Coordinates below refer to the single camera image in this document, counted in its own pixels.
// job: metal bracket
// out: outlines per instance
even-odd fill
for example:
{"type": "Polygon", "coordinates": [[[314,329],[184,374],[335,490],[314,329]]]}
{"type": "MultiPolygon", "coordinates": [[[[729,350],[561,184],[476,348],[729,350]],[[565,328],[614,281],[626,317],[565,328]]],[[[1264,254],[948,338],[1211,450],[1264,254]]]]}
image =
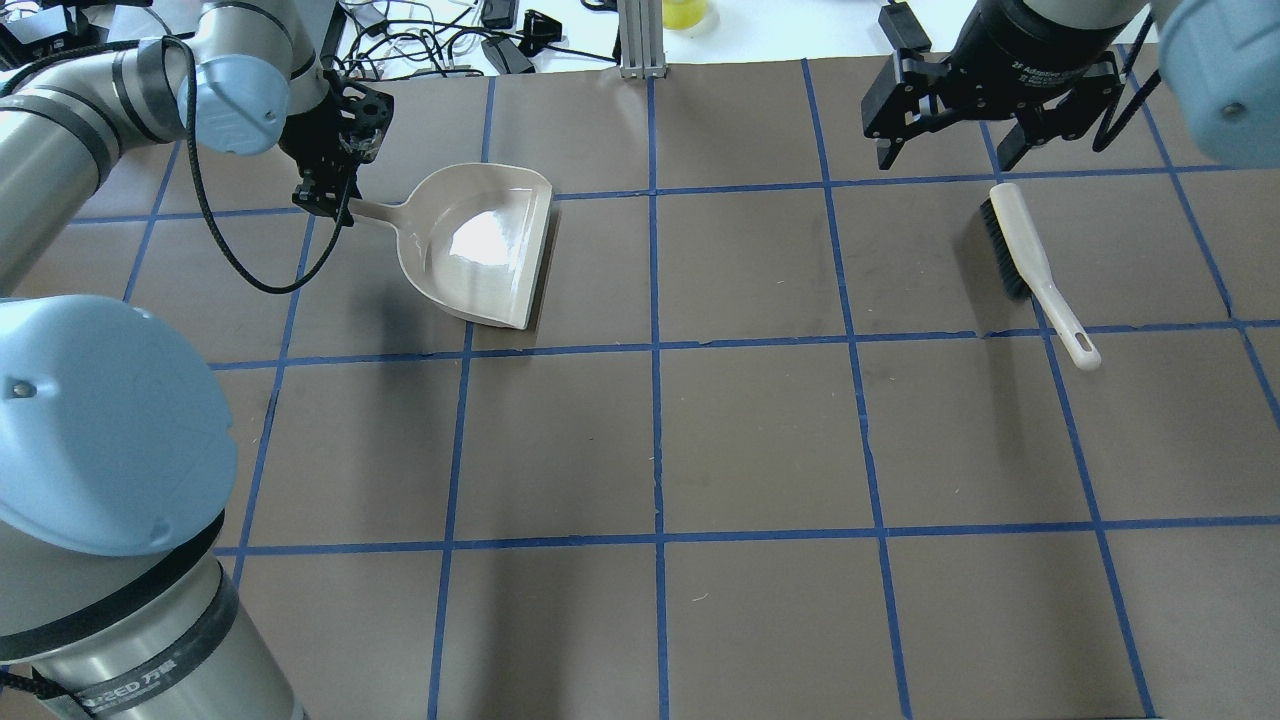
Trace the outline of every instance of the metal bracket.
{"type": "Polygon", "coordinates": [[[662,49],[662,0],[618,0],[622,77],[667,77],[662,49]]]}

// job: yellow object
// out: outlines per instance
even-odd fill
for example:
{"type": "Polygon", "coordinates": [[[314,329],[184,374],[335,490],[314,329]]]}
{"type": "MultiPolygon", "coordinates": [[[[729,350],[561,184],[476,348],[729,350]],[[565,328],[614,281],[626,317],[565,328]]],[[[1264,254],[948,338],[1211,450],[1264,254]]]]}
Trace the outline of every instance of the yellow object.
{"type": "Polygon", "coordinates": [[[662,27],[689,29],[707,15],[707,0],[662,0],[662,27]]]}

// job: dustpan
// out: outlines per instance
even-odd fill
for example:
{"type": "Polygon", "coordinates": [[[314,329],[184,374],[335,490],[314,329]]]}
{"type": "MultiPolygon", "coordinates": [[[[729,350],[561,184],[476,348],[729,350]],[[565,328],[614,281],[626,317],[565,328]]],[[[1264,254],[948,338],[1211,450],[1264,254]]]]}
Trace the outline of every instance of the dustpan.
{"type": "Polygon", "coordinates": [[[550,204],[552,184],[534,170],[466,163],[433,173],[399,205],[353,199],[349,210],[396,228],[404,277],[447,313],[525,329],[550,204]]]}

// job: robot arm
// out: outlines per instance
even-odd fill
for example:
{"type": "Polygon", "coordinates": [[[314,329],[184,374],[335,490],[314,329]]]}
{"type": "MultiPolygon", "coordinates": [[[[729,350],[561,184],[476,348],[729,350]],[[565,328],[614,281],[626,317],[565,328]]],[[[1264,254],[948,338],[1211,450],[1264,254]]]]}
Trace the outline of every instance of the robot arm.
{"type": "MultiPolygon", "coordinates": [[[[390,97],[355,83],[358,96],[348,97],[293,0],[207,0],[186,46],[197,64],[200,143],[252,155],[279,142],[302,176],[294,201],[335,217],[355,168],[378,152],[390,97]],[[365,101],[374,111],[355,111],[365,101]]],[[[156,38],[106,50],[6,82],[17,91],[0,97],[0,297],[124,152],[186,136],[186,49],[156,38]]]]}
{"type": "MultiPolygon", "coordinates": [[[[927,61],[927,47],[896,47],[863,99],[863,129],[877,141],[881,169],[913,137],[960,120],[1018,120],[998,147],[1006,170],[1055,137],[1083,137],[1124,88],[1107,47],[1143,5],[978,0],[942,61],[927,61]]],[[[888,23],[914,23],[893,8],[888,23]]],[[[1152,13],[1162,76],[1199,146],[1234,165],[1280,164],[1280,5],[1156,0],[1152,13]]]]}

